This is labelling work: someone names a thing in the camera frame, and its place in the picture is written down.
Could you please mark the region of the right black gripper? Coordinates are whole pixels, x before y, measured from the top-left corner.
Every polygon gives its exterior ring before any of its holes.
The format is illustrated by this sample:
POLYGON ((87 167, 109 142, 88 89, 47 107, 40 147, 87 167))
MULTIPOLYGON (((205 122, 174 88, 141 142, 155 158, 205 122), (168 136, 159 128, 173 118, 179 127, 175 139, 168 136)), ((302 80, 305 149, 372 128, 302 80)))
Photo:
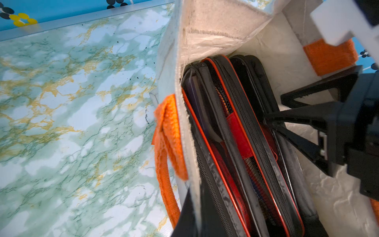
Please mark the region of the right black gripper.
POLYGON ((290 109, 263 115, 280 134, 327 176, 339 165, 360 180, 361 194, 379 199, 379 75, 356 65, 281 95, 290 109), (335 102, 308 105, 296 98, 336 89, 335 102))

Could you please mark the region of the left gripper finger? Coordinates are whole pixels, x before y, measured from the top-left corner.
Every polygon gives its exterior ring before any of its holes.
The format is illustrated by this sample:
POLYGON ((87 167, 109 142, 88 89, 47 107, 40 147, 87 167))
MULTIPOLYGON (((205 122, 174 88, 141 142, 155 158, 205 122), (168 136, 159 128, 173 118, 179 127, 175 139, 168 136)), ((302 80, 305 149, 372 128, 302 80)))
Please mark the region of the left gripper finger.
POLYGON ((184 181, 176 178, 179 184, 179 196, 182 209, 179 221, 174 228, 173 237, 224 237, 225 236, 225 206, 221 202, 220 192, 215 180, 203 177, 201 185, 201 227, 196 225, 194 204, 190 188, 184 181))

